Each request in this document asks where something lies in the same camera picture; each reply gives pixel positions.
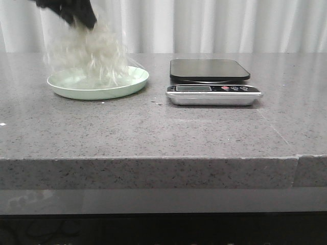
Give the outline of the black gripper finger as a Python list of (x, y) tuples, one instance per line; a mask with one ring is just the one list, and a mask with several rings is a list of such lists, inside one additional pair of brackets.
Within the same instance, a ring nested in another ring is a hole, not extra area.
[(35, 3), (39, 8), (50, 9), (70, 26), (74, 25), (76, 19), (88, 29), (93, 29), (97, 23), (97, 18), (89, 0), (35, 0)]

